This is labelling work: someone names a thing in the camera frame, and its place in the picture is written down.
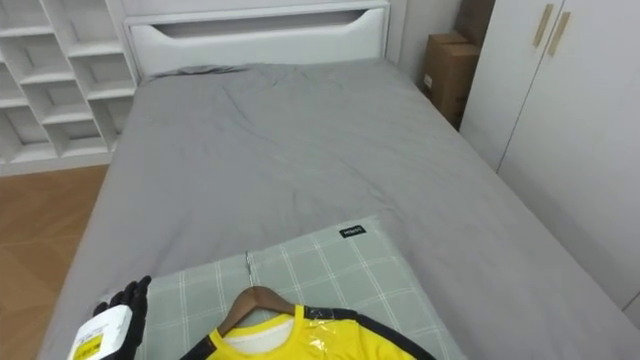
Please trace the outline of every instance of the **bed frame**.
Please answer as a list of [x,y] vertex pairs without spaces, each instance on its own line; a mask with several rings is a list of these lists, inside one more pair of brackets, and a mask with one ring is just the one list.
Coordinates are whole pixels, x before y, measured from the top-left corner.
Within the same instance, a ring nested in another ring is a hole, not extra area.
[[182,67],[387,57],[388,0],[130,17],[138,80]]

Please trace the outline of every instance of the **gray bed sheet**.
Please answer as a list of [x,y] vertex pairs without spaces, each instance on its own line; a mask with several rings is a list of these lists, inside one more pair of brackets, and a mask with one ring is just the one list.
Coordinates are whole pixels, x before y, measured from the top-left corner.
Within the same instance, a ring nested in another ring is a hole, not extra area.
[[142,86],[40,358],[132,279],[371,215],[469,358],[640,358],[640,332],[384,61]]

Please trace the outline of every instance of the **yellow shirt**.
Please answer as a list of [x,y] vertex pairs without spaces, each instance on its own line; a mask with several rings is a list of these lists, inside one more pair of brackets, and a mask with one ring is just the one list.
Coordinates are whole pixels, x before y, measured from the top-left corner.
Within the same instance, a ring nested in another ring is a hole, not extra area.
[[[270,330],[283,325],[290,325],[288,337],[266,352],[243,353],[230,345],[240,337],[268,336]],[[355,311],[302,305],[296,305],[293,317],[285,314],[256,326],[233,329],[225,339],[216,329],[182,357],[182,360],[205,359],[435,360],[400,333]]]

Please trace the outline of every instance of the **plaid blanket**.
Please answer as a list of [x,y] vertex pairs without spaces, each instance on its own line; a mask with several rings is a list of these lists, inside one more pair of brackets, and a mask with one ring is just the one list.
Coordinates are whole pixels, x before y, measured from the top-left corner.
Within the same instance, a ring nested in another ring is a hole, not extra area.
[[[343,237],[341,230],[357,225],[366,232]],[[356,310],[404,334],[436,359],[466,359],[373,218],[154,279],[136,359],[179,359],[252,284],[267,286],[292,303]],[[243,325],[273,315],[256,311]]]

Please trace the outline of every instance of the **yellow jersey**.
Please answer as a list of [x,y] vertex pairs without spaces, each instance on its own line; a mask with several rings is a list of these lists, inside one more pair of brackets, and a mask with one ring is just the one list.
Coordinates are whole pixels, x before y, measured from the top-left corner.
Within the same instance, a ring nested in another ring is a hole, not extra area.
[[236,328],[224,339],[216,329],[182,357],[236,359],[435,360],[397,331],[355,311],[303,305],[296,305],[294,316]]

